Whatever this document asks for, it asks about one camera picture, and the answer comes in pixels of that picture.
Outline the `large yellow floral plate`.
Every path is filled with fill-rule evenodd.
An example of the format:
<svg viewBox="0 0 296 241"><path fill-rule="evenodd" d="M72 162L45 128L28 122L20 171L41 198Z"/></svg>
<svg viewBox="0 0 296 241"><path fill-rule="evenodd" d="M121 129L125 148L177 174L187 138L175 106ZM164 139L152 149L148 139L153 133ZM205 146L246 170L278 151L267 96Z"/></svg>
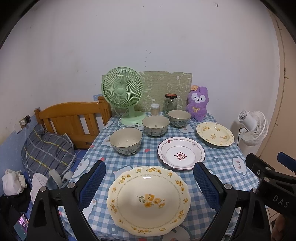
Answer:
<svg viewBox="0 0 296 241"><path fill-rule="evenodd" d="M174 171L142 166L115 179L106 203L115 225L131 235L157 237L183 223L191 196L188 185Z"/></svg>

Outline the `ceramic floral bowl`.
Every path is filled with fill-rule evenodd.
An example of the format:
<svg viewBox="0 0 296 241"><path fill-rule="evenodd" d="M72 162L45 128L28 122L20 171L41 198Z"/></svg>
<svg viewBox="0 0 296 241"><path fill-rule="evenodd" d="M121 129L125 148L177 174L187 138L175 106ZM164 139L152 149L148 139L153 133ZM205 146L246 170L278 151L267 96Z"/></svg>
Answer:
<svg viewBox="0 0 296 241"><path fill-rule="evenodd" d="M138 151L143 134L137 128L122 128L109 137L112 147L122 155L132 155Z"/></svg>
<svg viewBox="0 0 296 241"><path fill-rule="evenodd" d="M165 134L170 125L168 118L160 115L152 115L142 120L145 132L152 137L159 137Z"/></svg>
<svg viewBox="0 0 296 241"><path fill-rule="evenodd" d="M190 113L178 109L169 111L168 116L170 123L177 128L185 127L191 118Z"/></svg>

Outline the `smartphone with lit screen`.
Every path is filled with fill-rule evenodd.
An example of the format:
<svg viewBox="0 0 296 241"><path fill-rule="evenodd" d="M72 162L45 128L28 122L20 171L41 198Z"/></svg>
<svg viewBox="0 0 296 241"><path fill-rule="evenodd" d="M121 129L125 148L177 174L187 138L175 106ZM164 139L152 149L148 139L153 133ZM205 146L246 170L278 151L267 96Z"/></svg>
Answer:
<svg viewBox="0 0 296 241"><path fill-rule="evenodd" d="M24 241L27 237L29 221L24 214L20 216L16 224L14 225L14 229L18 237Z"/></svg>

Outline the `white standing fan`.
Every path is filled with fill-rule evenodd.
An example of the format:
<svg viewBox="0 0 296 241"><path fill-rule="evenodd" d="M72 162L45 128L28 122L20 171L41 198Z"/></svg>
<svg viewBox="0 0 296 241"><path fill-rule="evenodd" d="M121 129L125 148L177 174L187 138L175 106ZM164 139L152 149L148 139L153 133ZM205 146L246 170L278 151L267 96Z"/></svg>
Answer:
<svg viewBox="0 0 296 241"><path fill-rule="evenodd" d="M238 133L238 144L243 141L247 146L256 146L267 136L269 124L261 111L243 110L238 115L238 120L242 125Z"/></svg>

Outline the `white crumpled cloth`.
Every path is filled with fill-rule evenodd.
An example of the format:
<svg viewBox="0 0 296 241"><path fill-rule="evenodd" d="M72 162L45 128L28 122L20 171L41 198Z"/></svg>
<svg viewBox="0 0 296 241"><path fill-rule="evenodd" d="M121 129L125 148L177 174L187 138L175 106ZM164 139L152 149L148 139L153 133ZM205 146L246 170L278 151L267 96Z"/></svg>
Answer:
<svg viewBox="0 0 296 241"><path fill-rule="evenodd" d="M18 195L27 188L26 180L21 170L13 171L6 169L1 179L3 181L3 192L6 196Z"/></svg>

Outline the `grey plaid pillow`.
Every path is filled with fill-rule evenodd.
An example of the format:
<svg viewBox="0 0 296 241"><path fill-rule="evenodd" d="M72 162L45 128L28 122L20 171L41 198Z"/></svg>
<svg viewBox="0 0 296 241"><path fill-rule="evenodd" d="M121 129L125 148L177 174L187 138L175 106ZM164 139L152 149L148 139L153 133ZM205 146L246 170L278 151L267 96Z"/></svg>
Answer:
<svg viewBox="0 0 296 241"><path fill-rule="evenodd" d="M35 173L48 177L51 170L63 176L71 169L76 154L74 144L66 133L49 133L38 124L26 138L21 157L25 171L33 178Z"/></svg>

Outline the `small yellow floral plate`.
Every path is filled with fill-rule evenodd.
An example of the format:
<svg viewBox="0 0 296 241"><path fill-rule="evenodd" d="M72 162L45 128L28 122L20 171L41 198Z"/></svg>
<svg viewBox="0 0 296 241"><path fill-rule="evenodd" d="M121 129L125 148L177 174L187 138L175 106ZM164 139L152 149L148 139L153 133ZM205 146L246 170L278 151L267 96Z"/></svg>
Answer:
<svg viewBox="0 0 296 241"><path fill-rule="evenodd" d="M196 126L196 131L204 141L217 147L228 147L234 143L233 133L218 123L200 123Z"/></svg>

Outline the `white red-pattern plate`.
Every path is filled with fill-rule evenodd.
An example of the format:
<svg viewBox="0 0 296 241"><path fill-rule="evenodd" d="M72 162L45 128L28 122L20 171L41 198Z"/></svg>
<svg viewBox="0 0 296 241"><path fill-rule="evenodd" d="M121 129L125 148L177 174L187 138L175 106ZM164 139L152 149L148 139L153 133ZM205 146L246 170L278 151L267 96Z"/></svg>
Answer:
<svg viewBox="0 0 296 241"><path fill-rule="evenodd" d="M196 141L185 137L167 138L158 146L159 158L171 168L192 170L205 160L205 150Z"/></svg>

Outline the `blue checkered tablecloth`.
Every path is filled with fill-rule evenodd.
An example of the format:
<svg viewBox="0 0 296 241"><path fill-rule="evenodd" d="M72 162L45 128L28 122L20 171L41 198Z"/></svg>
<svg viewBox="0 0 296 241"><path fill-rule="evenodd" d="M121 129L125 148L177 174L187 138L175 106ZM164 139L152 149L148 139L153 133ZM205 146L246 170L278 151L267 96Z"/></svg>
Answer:
<svg viewBox="0 0 296 241"><path fill-rule="evenodd" d="M204 199L192 171L176 171L186 182L191 195L191 207L183 223L166 236L144 237L134 236L126 230L116 226L107 209L108 190L114 180L124 171L137 166L162 166L168 168L159 158L157 149L159 144L170 137L186 137L197 141L205 150L203 164L209 172L216 175L222 183L229 183L237 190L250 191L258 184L257 177L245 166L245 157L236 144L225 148L210 148L196 133L198 122L190 120L185 128L169 126L166 133L160 137L151 137L143 132L141 146L136 154L123 156L109 143L109 136L120 129L119 117L115 115L101 130L91 147L84 155L89 160L85 169L88 172L93 164L102 160L106 164L106 175L100 184L94 199L96 204L88 215L88 222L99 238L106 240L199 240L212 219L215 210L211 209Z"/></svg>

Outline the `purple plush rabbit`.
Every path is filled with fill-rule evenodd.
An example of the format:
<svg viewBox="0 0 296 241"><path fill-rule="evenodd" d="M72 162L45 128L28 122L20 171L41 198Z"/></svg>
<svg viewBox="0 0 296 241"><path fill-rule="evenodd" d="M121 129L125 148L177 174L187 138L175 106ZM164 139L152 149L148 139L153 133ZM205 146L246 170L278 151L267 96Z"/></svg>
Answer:
<svg viewBox="0 0 296 241"><path fill-rule="evenodd" d="M198 86L196 90L191 89L188 94L186 111L191 114L191 118L202 121L207 115L208 102L208 89L204 86Z"/></svg>

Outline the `wooden bed headboard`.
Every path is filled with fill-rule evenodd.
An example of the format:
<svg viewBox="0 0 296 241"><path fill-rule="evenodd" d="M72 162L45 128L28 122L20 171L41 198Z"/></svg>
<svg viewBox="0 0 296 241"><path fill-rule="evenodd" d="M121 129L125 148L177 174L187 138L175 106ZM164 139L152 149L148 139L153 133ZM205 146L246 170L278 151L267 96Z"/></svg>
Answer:
<svg viewBox="0 0 296 241"><path fill-rule="evenodd" d="M49 133L67 134L78 149L89 149L100 133L97 116L104 125L112 117L110 104L103 96L94 102L66 102L44 110L34 110L37 122Z"/></svg>

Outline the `glass mug jar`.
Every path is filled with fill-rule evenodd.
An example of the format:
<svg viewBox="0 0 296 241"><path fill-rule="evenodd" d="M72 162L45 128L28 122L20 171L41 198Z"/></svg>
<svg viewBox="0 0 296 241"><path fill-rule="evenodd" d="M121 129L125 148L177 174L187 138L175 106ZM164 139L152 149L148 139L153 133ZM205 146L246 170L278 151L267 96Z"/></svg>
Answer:
<svg viewBox="0 0 296 241"><path fill-rule="evenodd" d="M177 108L177 95L173 93L165 94L164 105L163 105L163 114L164 117L169 117L168 113Z"/></svg>

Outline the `cotton swab container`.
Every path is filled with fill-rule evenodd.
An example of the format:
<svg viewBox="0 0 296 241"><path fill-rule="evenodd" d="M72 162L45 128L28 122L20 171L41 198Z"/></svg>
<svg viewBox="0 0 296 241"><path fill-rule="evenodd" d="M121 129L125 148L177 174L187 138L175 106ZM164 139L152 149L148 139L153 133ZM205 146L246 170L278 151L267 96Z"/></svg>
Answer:
<svg viewBox="0 0 296 241"><path fill-rule="evenodd" d="M160 105L158 103L151 104L151 115L159 115Z"/></svg>

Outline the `green cartoon fabric board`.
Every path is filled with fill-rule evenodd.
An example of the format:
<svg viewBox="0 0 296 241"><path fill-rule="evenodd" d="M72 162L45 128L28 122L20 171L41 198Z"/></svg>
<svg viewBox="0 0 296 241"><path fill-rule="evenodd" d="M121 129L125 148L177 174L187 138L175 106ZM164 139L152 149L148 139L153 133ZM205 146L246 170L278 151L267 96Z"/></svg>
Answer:
<svg viewBox="0 0 296 241"><path fill-rule="evenodd" d="M187 96L192 86L192 74L184 72L143 71L140 72L144 83L144 94L135 110L148 113L151 104L160 105L163 110L164 99L167 93L177 95L177 109L185 110Z"/></svg>

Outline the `green desk fan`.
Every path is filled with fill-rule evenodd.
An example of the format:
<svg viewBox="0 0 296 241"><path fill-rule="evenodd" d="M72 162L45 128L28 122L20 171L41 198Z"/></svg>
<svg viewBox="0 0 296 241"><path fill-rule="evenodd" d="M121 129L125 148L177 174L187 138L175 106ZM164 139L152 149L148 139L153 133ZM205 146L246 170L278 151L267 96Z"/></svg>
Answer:
<svg viewBox="0 0 296 241"><path fill-rule="evenodd" d="M147 117L142 111L136 111L135 106L144 94L142 77L128 67L116 67L104 75L101 91L106 101L114 108L126 109L120 119L124 126L138 126Z"/></svg>

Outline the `wall power socket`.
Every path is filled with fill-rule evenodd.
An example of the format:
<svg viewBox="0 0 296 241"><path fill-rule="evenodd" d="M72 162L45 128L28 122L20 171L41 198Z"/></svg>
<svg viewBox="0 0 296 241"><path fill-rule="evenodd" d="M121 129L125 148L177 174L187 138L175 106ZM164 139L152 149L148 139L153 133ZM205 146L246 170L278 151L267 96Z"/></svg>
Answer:
<svg viewBox="0 0 296 241"><path fill-rule="evenodd" d="M21 128L24 128L31 122L31 118L29 115L25 116L23 119L19 121Z"/></svg>

